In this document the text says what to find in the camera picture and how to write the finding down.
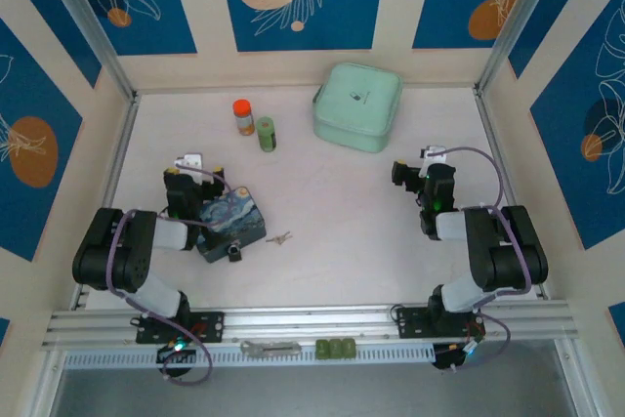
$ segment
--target square lunch box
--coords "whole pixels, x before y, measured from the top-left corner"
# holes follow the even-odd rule
[[[339,63],[312,100],[314,133],[358,150],[382,151],[401,96],[396,73],[357,63]]]

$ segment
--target keys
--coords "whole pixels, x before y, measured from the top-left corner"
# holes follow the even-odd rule
[[[281,234],[279,236],[274,236],[271,239],[266,239],[265,242],[266,243],[276,243],[278,246],[281,246],[284,241],[286,241],[287,239],[292,238],[292,237],[293,236],[291,236],[291,231],[288,231],[285,234]]]

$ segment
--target beige wall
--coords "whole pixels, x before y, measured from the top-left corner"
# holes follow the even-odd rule
[[[182,0],[198,54],[121,58],[138,89],[318,84],[332,64],[388,68],[411,82],[475,83],[489,48],[413,51],[424,0],[380,0],[371,51],[236,52],[227,0]]]
[[[625,300],[625,232],[584,251],[529,109],[609,0],[570,0],[517,81],[508,65],[487,93],[519,196],[549,259],[552,289],[571,303],[615,415],[625,409],[625,350],[607,307]]]
[[[126,104],[105,73],[97,89],[91,88],[28,0],[0,0],[0,16],[83,117],[34,261],[0,248],[0,316],[11,320],[0,350],[0,415],[5,416],[17,408],[51,311],[68,306],[75,285],[73,255],[102,200]]]

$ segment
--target white floor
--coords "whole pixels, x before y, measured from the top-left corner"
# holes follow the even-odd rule
[[[469,268],[464,242],[431,241],[419,228],[415,195],[391,183],[396,159],[418,166],[426,145],[488,150],[470,89],[405,88],[389,146],[378,154],[335,146],[313,134],[316,87],[250,88],[146,95],[113,203],[124,210],[166,205],[162,172],[176,156],[201,152],[222,165],[233,188],[246,186],[268,236],[290,230],[282,246],[256,242],[243,261],[209,265],[193,250],[158,251],[151,268],[187,293],[193,308],[392,304],[426,301]],[[251,101],[270,116],[277,149],[263,153],[256,135],[239,136],[231,103]],[[492,203],[497,179],[478,155],[454,153],[457,206]],[[90,309],[123,308],[92,291]]]

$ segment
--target green bottle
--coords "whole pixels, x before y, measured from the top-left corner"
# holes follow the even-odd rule
[[[275,128],[270,117],[264,116],[256,121],[256,133],[263,151],[275,150]]]

